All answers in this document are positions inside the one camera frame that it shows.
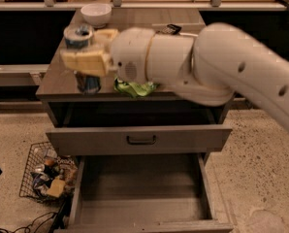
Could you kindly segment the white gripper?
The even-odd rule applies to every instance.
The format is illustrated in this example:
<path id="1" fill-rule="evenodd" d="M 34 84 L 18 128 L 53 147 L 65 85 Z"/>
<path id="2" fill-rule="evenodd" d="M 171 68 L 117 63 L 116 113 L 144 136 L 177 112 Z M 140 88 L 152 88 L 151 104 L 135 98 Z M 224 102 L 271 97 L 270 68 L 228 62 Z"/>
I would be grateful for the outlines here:
<path id="1" fill-rule="evenodd" d="M 139 27 L 120 33 L 117 29 L 99 29 L 94 32 L 94 40 L 105 47 L 111 45 L 111 56 L 104 50 L 62 50 L 60 56 L 66 68 L 85 75 L 105 77 L 113 62 L 121 80 L 146 83 L 145 61 L 154 35 L 154 30 Z"/>

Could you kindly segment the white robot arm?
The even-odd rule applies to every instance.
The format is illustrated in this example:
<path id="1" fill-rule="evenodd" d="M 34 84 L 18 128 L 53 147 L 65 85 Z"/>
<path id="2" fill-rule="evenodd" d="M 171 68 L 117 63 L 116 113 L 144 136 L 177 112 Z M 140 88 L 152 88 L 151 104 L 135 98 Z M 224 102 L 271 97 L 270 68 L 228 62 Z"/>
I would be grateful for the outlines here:
<path id="1" fill-rule="evenodd" d="M 116 71 L 125 82 L 158 83 L 206 106 L 239 93 L 289 132 L 289 61 L 242 30 L 213 23 L 195 36 L 159 34 L 148 28 L 110 30 L 82 50 L 63 50 L 71 70 L 95 77 Z"/>

